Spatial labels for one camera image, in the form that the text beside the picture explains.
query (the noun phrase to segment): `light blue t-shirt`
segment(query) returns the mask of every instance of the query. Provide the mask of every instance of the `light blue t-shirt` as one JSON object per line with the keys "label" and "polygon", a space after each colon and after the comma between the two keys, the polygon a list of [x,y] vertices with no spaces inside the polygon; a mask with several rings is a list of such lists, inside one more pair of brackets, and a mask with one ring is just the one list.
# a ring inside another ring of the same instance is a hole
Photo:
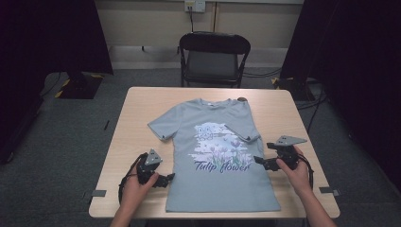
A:
{"label": "light blue t-shirt", "polygon": [[181,103],[148,126],[174,144],[167,212],[280,210],[265,168],[263,143],[248,102],[200,98]]}

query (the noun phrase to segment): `wall socket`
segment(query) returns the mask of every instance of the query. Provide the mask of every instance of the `wall socket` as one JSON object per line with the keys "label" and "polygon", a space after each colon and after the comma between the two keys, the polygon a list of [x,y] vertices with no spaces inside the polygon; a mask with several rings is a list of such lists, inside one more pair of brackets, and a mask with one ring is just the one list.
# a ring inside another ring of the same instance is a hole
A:
{"label": "wall socket", "polygon": [[193,12],[205,12],[206,3],[204,0],[199,0],[199,1],[185,0],[183,2],[183,10],[189,11],[190,8],[192,8]]}

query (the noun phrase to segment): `black chair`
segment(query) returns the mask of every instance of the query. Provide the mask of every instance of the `black chair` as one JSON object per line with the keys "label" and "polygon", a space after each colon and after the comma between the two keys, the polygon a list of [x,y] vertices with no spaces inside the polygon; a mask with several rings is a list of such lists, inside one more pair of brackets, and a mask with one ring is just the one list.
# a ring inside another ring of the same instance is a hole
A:
{"label": "black chair", "polygon": [[[241,86],[251,44],[242,36],[196,31],[180,39],[181,86],[186,81]],[[238,55],[242,55],[238,67]]]}

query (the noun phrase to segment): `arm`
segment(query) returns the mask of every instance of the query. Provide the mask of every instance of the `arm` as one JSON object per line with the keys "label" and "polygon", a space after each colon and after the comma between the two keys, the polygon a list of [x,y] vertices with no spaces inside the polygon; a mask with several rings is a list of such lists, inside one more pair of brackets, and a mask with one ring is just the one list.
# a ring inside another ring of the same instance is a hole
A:
{"label": "arm", "polygon": [[[300,149],[295,146],[294,148],[298,153],[303,154]],[[283,160],[277,159],[277,165],[287,174],[295,193],[300,197],[310,225],[313,227],[336,226],[334,221],[327,215],[327,212],[315,194],[313,194],[312,188],[310,188],[306,164],[300,161],[297,168],[291,170]]]}
{"label": "arm", "polygon": [[123,198],[121,200],[120,207],[118,208],[117,212],[115,212],[111,227],[129,226],[136,209],[145,199],[148,191],[156,183],[157,178],[159,177],[158,173],[154,173],[147,183],[141,185],[138,182],[138,177],[136,176],[136,167],[132,169],[131,174],[134,176],[129,177],[126,181]]}

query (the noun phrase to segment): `graphic print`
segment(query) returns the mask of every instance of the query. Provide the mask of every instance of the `graphic print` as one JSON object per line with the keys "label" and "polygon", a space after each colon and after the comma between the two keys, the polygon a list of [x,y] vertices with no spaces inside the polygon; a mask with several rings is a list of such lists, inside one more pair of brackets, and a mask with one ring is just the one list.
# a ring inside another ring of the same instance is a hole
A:
{"label": "graphic print", "polygon": [[198,144],[195,153],[189,155],[194,158],[196,170],[219,171],[246,171],[253,162],[252,155],[247,148],[225,124],[204,123],[195,127]]}

